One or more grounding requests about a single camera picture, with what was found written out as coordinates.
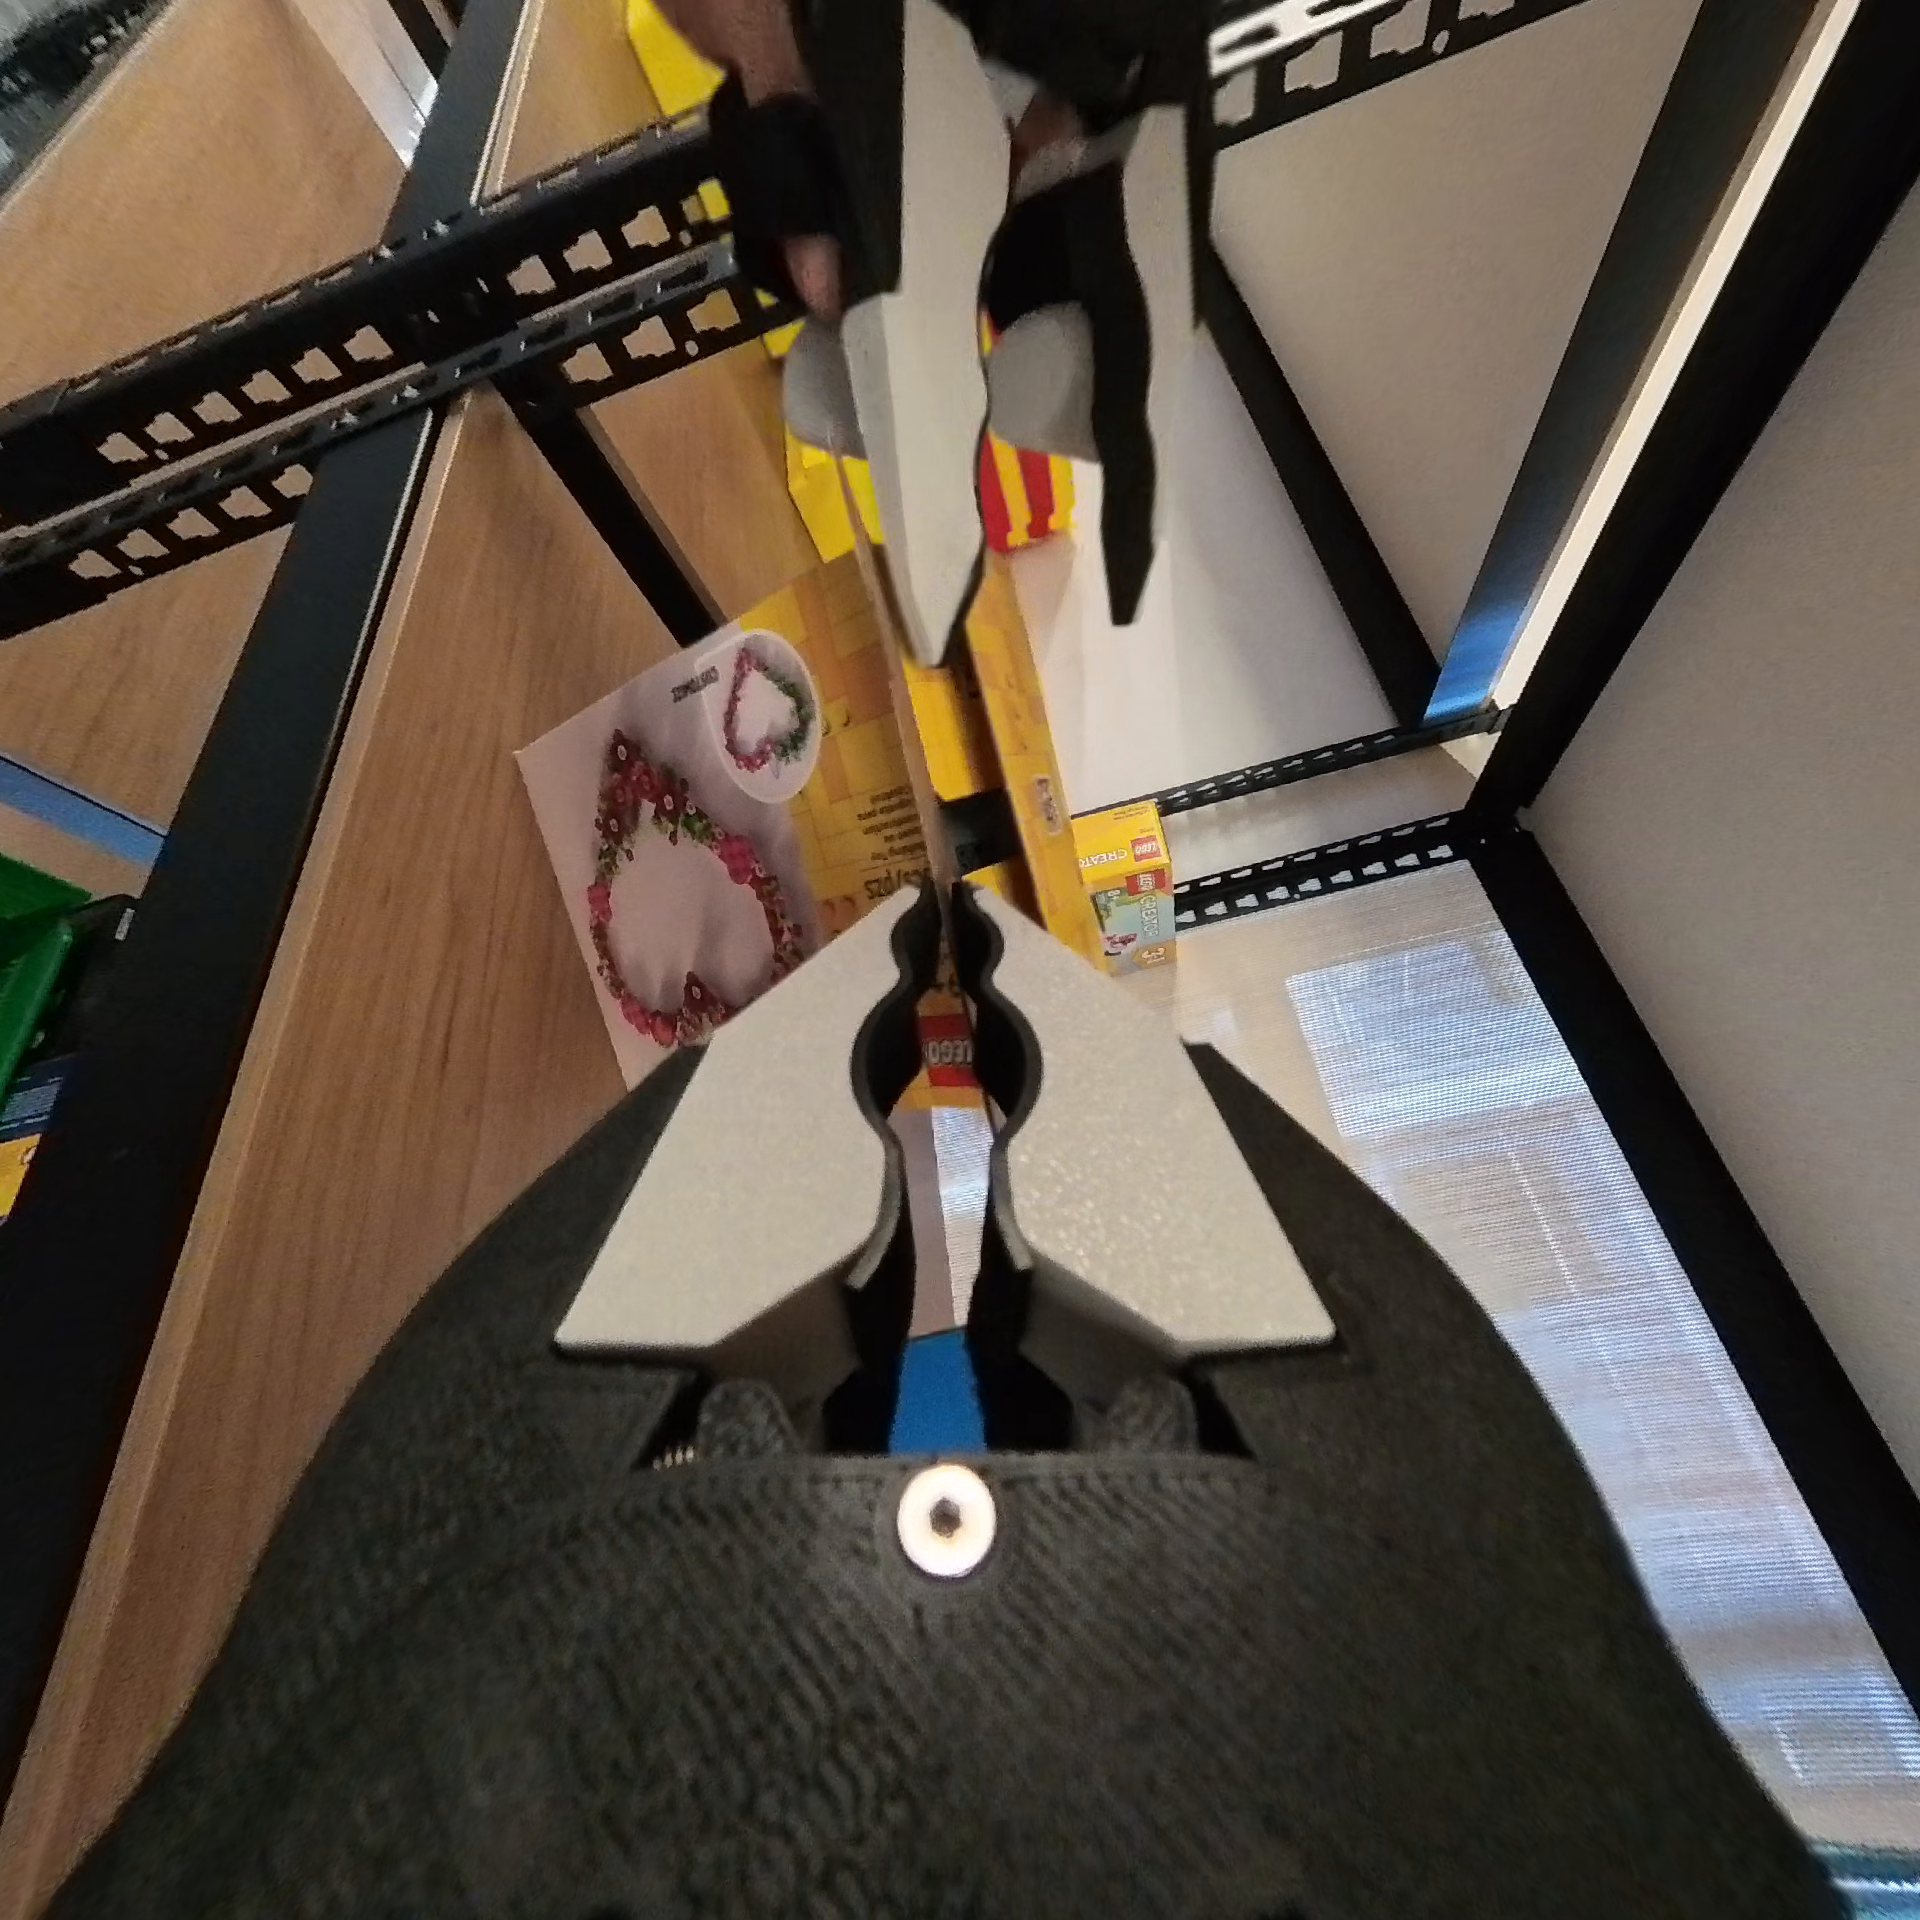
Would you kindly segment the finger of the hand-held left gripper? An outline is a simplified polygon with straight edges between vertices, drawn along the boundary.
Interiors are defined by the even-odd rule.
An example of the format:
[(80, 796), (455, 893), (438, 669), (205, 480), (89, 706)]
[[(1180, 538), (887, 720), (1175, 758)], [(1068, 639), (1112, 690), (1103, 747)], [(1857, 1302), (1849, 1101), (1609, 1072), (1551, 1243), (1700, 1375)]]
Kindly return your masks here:
[(940, 669), (977, 595), (985, 255), (1009, 203), (1009, 127), (968, 27), (903, 5), (901, 279), (852, 306), (845, 357), (903, 645)]
[(1199, 333), (1207, 186), (1186, 110), (1038, 155), (988, 255), (988, 428), (1103, 467), (1108, 620), (1134, 629), (1160, 556), (1175, 432)]

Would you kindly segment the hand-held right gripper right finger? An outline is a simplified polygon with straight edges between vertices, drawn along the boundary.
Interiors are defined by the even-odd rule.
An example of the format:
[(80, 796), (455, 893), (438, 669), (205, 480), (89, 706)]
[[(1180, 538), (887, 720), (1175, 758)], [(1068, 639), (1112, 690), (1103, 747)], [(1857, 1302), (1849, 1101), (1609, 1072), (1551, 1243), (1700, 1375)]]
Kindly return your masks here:
[(1336, 1349), (1168, 1019), (968, 882), (956, 979), (995, 1124), (965, 1320), (988, 1441), (1078, 1441), (1139, 1380)]

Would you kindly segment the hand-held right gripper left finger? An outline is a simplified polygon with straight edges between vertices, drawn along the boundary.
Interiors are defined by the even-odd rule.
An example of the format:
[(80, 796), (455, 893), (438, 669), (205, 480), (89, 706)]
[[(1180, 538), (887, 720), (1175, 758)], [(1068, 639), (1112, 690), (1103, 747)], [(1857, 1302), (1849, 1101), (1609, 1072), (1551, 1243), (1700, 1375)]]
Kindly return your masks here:
[(901, 888), (700, 1047), (563, 1353), (764, 1383), (803, 1441), (887, 1447), (915, 1306), (894, 1114), (940, 950), (940, 888)]

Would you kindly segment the yellow and white toy box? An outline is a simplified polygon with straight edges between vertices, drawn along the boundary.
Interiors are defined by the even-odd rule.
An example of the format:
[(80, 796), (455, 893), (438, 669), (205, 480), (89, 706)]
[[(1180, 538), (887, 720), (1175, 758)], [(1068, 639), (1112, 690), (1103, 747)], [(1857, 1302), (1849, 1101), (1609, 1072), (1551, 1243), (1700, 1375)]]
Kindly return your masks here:
[(950, 669), (915, 669), (866, 564), (858, 528), (852, 556), (517, 753), (628, 1086), (940, 860), (1098, 957), (1012, 574)]

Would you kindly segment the blue toy box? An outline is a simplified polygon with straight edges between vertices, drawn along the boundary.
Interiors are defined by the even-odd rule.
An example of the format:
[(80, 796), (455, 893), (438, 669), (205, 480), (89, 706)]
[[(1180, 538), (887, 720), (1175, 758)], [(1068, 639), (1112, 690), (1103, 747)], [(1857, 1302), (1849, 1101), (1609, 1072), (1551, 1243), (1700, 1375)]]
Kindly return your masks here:
[(961, 1325), (915, 1334), (901, 1357), (887, 1454), (985, 1454), (985, 1413)]

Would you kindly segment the person's left hand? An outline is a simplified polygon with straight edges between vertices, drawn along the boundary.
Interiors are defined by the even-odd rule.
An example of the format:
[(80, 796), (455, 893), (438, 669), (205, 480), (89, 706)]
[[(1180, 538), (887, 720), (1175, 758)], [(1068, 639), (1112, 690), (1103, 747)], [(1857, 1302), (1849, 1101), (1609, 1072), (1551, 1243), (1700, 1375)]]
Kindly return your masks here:
[[(677, 5), (677, 22), (710, 65), (741, 81), (746, 106), (816, 99), (787, 5), (692, 0)], [(837, 238), (829, 231), (784, 238), (779, 259), (803, 311), (820, 321), (837, 321), (845, 311)]]

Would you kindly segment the stack of yellow red bins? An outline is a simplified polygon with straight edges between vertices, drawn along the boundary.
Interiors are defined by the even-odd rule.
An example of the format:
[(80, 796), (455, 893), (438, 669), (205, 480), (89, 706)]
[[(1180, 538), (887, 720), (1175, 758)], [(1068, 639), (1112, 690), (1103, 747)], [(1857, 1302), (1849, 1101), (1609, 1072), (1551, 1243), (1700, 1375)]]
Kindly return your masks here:
[(979, 439), (977, 508), (992, 556), (1017, 556), (1072, 535), (1072, 461), (1006, 442), (995, 432)]

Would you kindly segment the white shelf board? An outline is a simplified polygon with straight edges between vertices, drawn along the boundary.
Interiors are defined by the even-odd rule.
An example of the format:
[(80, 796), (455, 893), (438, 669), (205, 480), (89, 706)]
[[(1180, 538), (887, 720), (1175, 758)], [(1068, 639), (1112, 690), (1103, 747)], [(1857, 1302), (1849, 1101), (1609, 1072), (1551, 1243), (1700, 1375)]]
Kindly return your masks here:
[(1789, 1266), (1915, 1268), (1915, 199), (1556, 768), (1556, 874)]
[(1440, 679), (1511, 705), (1860, 5), (1403, 5), (1237, 143), (1214, 241)]

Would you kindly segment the black metal shelf rack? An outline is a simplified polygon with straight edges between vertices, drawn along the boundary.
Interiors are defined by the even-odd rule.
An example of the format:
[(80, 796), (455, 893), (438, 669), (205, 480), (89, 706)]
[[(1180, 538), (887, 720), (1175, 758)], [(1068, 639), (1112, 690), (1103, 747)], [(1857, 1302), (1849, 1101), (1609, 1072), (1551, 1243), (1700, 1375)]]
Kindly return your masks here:
[[(4, 639), (146, 580), (135, 564), (111, 564), (84, 595), (58, 585), (52, 569), (72, 556), (110, 558), (135, 535), (213, 512), (205, 542), (166, 542), (151, 580), (202, 564), (300, 517), (300, 498), (278, 496), (286, 472), (321, 472), (343, 446), (397, 435), (415, 413), (438, 428), (457, 389), (543, 370), (574, 345), (623, 333), (631, 318), (682, 318), (705, 289), (734, 294), (724, 227), (710, 227), (705, 246), (645, 259), (638, 271), (580, 279), (574, 294), (513, 306), (506, 289), (523, 259), (694, 188), (705, 143), (700, 127), (638, 127), (110, 370), (13, 401), (4, 486), (25, 467), (78, 490), (80, 428), (119, 432), (135, 408), (151, 401), (183, 413), (188, 377), (210, 372), (210, 389), (233, 399), (247, 389), (242, 370), (289, 377), (306, 349), (347, 367), (357, 330), (397, 354), (391, 372), (343, 370), (319, 401), (289, 399), (278, 422), (309, 413), (300, 432), (278, 432), (249, 456), (168, 467), (127, 490), (119, 508), (105, 508), (97, 490), (78, 496), (42, 516), (50, 535), (37, 524), (7, 535)], [(1677, 399), (1659, 401), (1657, 446), (1636, 456), (1626, 508), (1609, 512), (1602, 558), (1620, 564), (1620, 585), (1574, 585), (1574, 637), (1546, 639), (1546, 695), (1518, 695), (1506, 717), (1518, 740), (1493, 753), (1490, 796), (1452, 815), (1207, 878), (1180, 893), (1186, 929), (1468, 860), (1493, 874), (1499, 901), (1522, 888), (1522, 922), (1546, 923), (1560, 987), (1582, 931), (1518, 810), (1546, 787), (1657, 607), (1657, 585), (1680, 569), (1735, 461), (1802, 370), (1815, 330), (1837, 318), (1891, 227), (1896, 199), (1914, 188), (1915, 5), (1860, 5), (1789, 136), (1780, 186), (1764, 188), (1754, 238), (1735, 251), (1735, 314), (1721, 318), (1729, 294), (1714, 294), (1706, 343), (1688, 349)], [(283, 581), (270, 585), (194, 768), (187, 815), (163, 834), (163, 929), (136, 950), (135, 986), (110, 1003), (110, 1037), (80, 1066), (80, 1099), (52, 1128), (58, 1169), (42, 1183), (46, 1194), (28, 1194), (17, 1245), (4, 1245), (4, 1281), (17, 1284), (4, 1297), (4, 1788), (22, 1780), (135, 1390), (213, 1166), (219, 1123), (233, 1107), (270, 966), (289, 941), (295, 893), (347, 756), (351, 705), (367, 688), (376, 629), (396, 600), (397, 548), (422, 512), (422, 461), (396, 486), (396, 498), (369, 496), (321, 517), (325, 542), (314, 542), (309, 558), (367, 552), (369, 580), (325, 580), (314, 610), (283, 620), (286, 645), (274, 629)]]

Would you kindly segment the green plastic bin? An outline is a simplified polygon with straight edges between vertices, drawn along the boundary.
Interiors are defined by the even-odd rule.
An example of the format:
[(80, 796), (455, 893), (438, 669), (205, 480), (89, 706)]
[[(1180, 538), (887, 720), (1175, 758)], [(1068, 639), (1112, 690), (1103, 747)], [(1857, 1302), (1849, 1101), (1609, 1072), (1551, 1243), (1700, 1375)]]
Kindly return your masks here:
[(50, 878), (25, 860), (0, 860), (0, 1088), (7, 1091), (22, 1059), (37, 1043), (42, 1018), (72, 952), (72, 915), (93, 895), (80, 886)]

